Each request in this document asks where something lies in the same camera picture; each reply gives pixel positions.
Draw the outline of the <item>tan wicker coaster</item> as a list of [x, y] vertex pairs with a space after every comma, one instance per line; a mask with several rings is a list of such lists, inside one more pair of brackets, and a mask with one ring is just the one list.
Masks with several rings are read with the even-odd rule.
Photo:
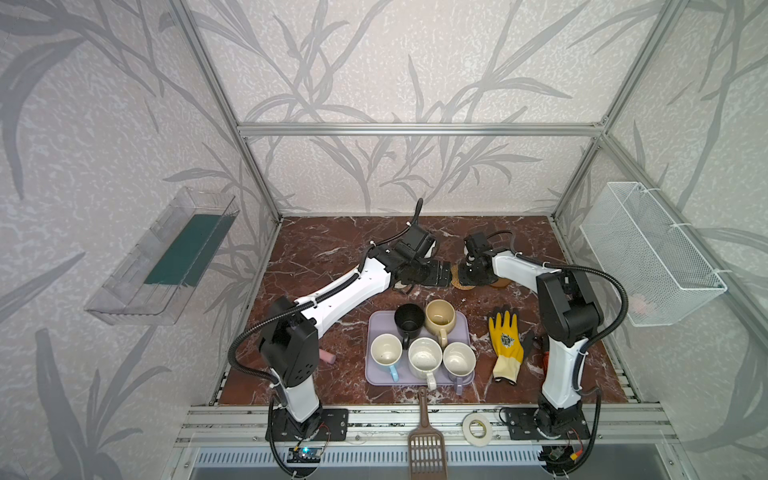
[[454, 264], [451, 266], [451, 284], [454, 288], [467, 291], [476, 287], [476, 282], [472, 279], [471, 269], [463, 264]]

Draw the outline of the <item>dark brown coaster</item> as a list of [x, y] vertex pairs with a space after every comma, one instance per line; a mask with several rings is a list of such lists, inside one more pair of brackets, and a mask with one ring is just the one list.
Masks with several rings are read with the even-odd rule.
[[494, 282], [490, 283], [489, 286], [495, 289], [504, 289], [511, 283], [512, 281], [508, 278], [498, 277]]

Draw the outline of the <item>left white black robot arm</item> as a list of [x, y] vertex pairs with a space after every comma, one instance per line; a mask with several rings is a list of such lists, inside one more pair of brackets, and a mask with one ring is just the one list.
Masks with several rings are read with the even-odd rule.
[[371, 241], [350, 271], [296, 300], [279, 299], [267, 319], [235, 337], [227, 352], [231, 368], [268, 381], [294, 424], [317, 424], [319, 340], [360, 304], [398, 284], [447, 287], [451, 266], [436, 258], [438, 250], [438, 239], [415, 220], [388, 239]]

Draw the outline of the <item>white mug blue handle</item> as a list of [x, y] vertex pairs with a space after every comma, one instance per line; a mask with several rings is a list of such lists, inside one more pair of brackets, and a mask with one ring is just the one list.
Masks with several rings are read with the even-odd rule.
[[384, 333], [374, 338], [370, 348], [371, 358], [382, 372], [398, 383], [397, 364], [402, 357], [402, 345], [398, 337]]

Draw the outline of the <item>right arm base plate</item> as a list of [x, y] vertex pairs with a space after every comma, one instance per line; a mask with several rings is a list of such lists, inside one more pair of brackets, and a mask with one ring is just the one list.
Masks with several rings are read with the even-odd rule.
[[590, 438], [590, 428], [583, 411], [574, 406], [560, 411], [544, 407], [502, 407], [499, 418], [512, 440], [567, 440], [577, 434]]

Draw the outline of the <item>black mug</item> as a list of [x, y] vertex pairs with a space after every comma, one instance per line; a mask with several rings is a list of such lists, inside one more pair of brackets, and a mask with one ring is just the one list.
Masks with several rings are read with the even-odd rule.
[[402, 337], [402, 348], [408, 350], [418, 338], [425, 322], [425, 312], [417, 304], [407, 303], [399, 306], [394, 313], [398, 333]]

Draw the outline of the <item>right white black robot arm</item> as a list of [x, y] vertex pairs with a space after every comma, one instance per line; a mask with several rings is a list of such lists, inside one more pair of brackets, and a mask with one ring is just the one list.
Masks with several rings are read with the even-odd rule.
[[[582, 399], [596, 394], [581, 386], [588, 350], [618, 328], [627, 316], [629, 298], [612, 275], [581, 265], [552, 264], [511, 248], [495, 248], [484, 233], [464, 239], [465, 258], [454, 279], [462, 287], [489, 286], [509, 280], [538, 297], [540, 323], [548, 338], [548, 370], [534, 424], [540, 434], [556, 439], [582, 423]], [[609, 282], [620, 299], [615, 320], [606, 328], [603, 311], [589, 275]]]

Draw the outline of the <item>beige mug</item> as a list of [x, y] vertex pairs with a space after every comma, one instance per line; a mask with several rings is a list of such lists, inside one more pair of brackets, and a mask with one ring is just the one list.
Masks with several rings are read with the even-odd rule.
[[456, 325], [456, 311], [446, 300], [436, 299], [425, 308], [425, 328], [433, 335], [442, 349], [449, 343], [448, 335]]

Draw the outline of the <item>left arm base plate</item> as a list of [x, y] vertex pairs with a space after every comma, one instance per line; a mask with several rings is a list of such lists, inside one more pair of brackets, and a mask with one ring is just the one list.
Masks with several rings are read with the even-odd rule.
[[273, 410], [268, 415], [267, 440], [289, 441], [345, 441], [349, 410], [320, 408], [307, 420], [299, 422], [285, 409]]

